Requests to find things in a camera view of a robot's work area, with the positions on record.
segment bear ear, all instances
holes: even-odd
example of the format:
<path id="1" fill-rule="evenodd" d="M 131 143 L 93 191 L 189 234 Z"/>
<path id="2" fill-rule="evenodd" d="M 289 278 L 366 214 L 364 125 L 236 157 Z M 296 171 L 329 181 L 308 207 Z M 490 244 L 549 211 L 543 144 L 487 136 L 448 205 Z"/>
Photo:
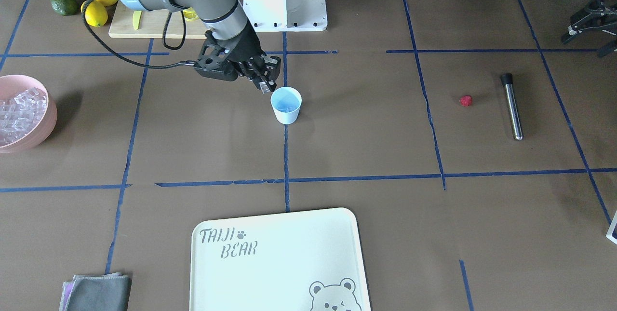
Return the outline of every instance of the bear ear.
<path id="1" fill-rule="evenodd" d="M 355 282 L 351 278 L 342 279 L 340 285 L 352 292 L 355 291 Z"/>
<path id="2" fill-rule="evenodd" d="M 319 291 L 321 291 L 324 288 L 323 283 L 315 281 L 310 285 L 310 295 L 312 295 L 313 297 L 315 296 L 315 294 L 319 293 Z"/>

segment ice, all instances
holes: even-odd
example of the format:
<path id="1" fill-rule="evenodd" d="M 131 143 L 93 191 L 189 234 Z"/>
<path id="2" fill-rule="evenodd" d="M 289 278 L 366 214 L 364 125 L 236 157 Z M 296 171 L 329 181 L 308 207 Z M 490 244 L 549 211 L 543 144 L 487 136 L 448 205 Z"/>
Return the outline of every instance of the ice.
<path id="1" fill-rule="evenodd" d="M 0 100 L 0 146 L 26 136 L 42 119 L 48 99 L 37 88 L 15 94 L 9 100 Z"/>

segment gray towel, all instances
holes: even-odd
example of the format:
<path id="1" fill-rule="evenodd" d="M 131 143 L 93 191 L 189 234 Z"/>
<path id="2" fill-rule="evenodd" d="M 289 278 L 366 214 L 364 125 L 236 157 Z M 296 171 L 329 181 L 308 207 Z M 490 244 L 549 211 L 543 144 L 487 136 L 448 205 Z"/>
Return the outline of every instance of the gray towel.
<path id="1" fill-rule="evenodd" d="M 75 275 L 62 285 L 59 311 L 126 311 L 130 280 L 120 273 Z"/>

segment red berry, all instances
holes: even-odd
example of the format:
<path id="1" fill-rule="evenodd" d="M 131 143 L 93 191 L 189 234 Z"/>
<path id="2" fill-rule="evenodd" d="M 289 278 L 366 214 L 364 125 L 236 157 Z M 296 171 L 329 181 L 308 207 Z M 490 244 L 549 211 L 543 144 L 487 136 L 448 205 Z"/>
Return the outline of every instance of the red berry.
<path id="1" fill-rule="evenodd" d="M 461 105 L 463 106 L 471 106 L 471 95 L 463 95 L 461 96 Z"/>

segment bowl of ice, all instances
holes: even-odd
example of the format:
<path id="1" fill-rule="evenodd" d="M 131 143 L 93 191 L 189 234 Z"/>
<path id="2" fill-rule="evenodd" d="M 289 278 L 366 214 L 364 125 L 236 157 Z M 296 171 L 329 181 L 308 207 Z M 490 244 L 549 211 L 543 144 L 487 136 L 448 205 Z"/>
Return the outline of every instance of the bowl of ice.
<path id="1" fill-rule="evenodd" d="M 58 111 L 47 89 L 25 75 L 0 76 L 0 153 L 15 153 L 43 142 Z"/>

